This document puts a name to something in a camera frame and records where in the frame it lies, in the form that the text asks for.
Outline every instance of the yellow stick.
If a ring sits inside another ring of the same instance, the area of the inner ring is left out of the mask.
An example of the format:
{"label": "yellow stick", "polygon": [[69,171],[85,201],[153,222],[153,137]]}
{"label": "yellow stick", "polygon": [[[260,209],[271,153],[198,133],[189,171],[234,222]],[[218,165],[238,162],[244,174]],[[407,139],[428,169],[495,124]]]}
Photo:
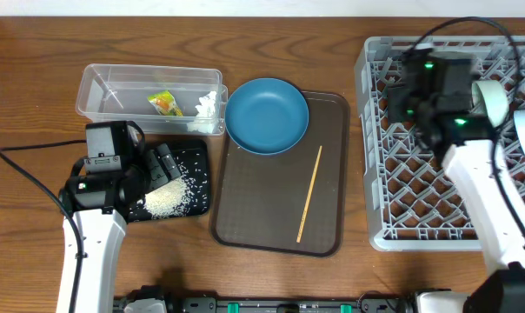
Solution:
{"label": "yellow stick", "polygon": [[313,170],[313,177],[311,178],[311,185],[309,186],[309,194],[305,201],[305,209],[303,210],[303,217],[301,218],[301,225],[299,226],[299,233],[297,234],[297,242],[301,242],[301,235],[303,234],[303,226],[305,225],[305,218],[307,217],[307,211],[309,211],[309,202],[311,201],[311,195],[313,194],[313,185],[315,185],[316,170],[318,170],[318,163],[321,160],[322,146],[318,149],[316,155],[315,169]]}

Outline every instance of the wood grain surface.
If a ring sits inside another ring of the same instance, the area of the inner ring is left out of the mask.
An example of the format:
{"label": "wood grain surface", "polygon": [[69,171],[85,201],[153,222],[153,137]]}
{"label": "wood grain surface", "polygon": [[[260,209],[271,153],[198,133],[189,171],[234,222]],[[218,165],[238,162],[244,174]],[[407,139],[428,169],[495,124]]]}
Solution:
{"label": "wood grain surface", "polygon": [[[74,108],[83,69],[90,63],[214,68],[232,91],[252,78],[280,77],[303,90],[334,92],[351,105],[343,242],[334,256],[311,258],[219,245],[209,234],[209,214],[133,223],[120,253],[116,294],[156,283],[182,296],[204,291],[220,296],[350,298],[366,290],[472,291],[485,278],[481,253],[382,253],[369,245],[367,234],[356,58],[367,37],[417,36],[441,21],[1,17],[0,146],[84,138],[88,120]],[[525,19],[502,22],[525,35]],[[441,34],[496,32],[465,23]],[[217,173],[223,138],[207,142]],[[73,162],[85,153],[85,146],[77,145],[10,154],[58,191]],[[0,160],[0,312],[54,311],[62,264],[62,215]]]}

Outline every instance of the blue plate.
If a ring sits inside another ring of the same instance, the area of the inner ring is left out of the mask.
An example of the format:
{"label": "blue plate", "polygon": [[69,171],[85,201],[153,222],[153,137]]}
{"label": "blue plate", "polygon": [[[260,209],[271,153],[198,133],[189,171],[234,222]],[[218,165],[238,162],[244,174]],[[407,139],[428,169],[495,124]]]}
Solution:
{"label": "blue plate", "polygon": [[301,140],[309,125],[309,109],[296,87],[275,78],[259,78],[232,94],[224,119],[237,145],[256,154],[272,155]]}

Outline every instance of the dark brown tray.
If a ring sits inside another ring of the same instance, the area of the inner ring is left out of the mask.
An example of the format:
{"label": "dark brown tray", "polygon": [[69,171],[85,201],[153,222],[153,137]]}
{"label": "dark brown tray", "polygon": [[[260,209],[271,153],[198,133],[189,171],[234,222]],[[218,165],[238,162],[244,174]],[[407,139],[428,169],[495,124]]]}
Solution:
{"label": "dark brown tray", "polygon": [[[349,105],[344,98],[304,91],[309,127],[291,150],[259,156],[225,140],[210,230],[221,244],[330,256],[342,241]],[[322,146],[302,239],[296,242],[316,155]]]}

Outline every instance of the green light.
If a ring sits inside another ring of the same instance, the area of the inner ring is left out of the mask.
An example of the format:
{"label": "green light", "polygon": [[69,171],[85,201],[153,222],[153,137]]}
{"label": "green light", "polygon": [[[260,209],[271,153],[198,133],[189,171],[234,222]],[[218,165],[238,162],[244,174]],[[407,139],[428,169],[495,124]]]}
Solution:
{"label": "green light", "polygon": [[468,122],[468,120],[465,120],[465,119],[463,119],[463,118],[456,118],[456,119],[454,120],[454,122],[455,122],[456,124],[458,124],[459,126],[463,126],[463,125],[465,125],[465,123]]}

